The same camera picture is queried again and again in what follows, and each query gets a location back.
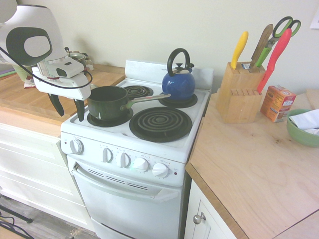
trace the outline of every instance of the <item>kettle handle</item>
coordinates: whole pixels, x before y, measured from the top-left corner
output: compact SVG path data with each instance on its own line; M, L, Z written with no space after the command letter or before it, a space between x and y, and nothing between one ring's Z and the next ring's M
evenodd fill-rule
M185 68L184 69L188 70L189 67L190 67L190 56L189 56L189 53L183 48L177 48L169 55L169 58L168 58L168 61L167 61L167 71L168 71L169 76L174 76L175 75L175 73L173 73L173 69L172 69L173 68L173 61L174 61L175 57L180 52L184 53L185 59L186 59Z

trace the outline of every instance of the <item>knife block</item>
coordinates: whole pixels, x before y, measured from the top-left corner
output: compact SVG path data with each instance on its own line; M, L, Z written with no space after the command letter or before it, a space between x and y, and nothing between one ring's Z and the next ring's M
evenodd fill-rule
M260 109L262 94L257 87L264 77L265 69L244 69L238 62L234 70L227 63L225 75L219 89L216 108L225 123L252 123Z

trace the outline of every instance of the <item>wooden floor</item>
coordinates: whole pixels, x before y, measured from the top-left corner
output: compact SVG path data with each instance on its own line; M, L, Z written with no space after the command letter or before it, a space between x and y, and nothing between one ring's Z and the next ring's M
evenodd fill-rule
M74 239L99 239L92 231L66 222L1 194L0 205L20 213L27 218L32 218L33 222L28 224L14 217L15 225L26 230L35 239L71 239L72 237L74 237ZM11 214L3 210L0 211L2 216L12 217Z

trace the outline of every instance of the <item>box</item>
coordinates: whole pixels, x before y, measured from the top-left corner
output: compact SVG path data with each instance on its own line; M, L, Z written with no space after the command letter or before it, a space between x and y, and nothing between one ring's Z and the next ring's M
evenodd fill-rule
M286 119L296 94L281 86L270 86L265 95L260 112L272 122L282 122Z

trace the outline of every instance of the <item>black cable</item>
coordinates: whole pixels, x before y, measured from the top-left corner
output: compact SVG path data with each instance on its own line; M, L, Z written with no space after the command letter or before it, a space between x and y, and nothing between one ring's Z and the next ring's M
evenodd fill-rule
M90 75L90 77L91 77L91 80L90 80L87 84L85 84L85 85L83 85L83 86L77 86L77 87L58 86L58 85L56 85L56 84L47 82L47 81L41 79L40 77L37 77L36 75L34 75L32 72L30 72L28 69L26 69L23 65L21 65L18 61L16 61L12 56L10 56L9 53L7 53L2 47L0 47L0 50L1 50L7 57L9 57L12 61L14 61L19 67L21 67L22 69L24 69L27 73L29 73L30 75L32 75L33 77L35 77L35 78L38 79L39 81L42 81L42 82L44 82L44 83L46 83L46 84L48 84L48 85L51 85L51 86L55 86L55 87L57 87L57 88L70 89L70 90L72 90L72 89L79 89L79 88L83 88L83 87L88 86L88 85L93 81L93 76L90 74L90 72L88 72L88 71L83 71L84 73L88 73L88 74Z
M19 228L21 231L23 231L30 239L34 239L33 236L31 236L29 233L27 233L23 228L12 224L12 223L7 223L7 222L0 222L1 225L6 225L7 227L11 228L11 231L16 232L16 229L14 227Z
M13 225L14 227L16 227L16 228L19 228L21 231L23 231L28 237L30 237L31 239L34 239L34 237L33 236L31 236L29 233L27 233L23 228L21 228L21 227L19 227L19 226L17 226L17 225Z
M5 219L11 218L12 219L12 224L14 224L14 218L13 217L4 217L4 216L0 215L0 218L5 218Z

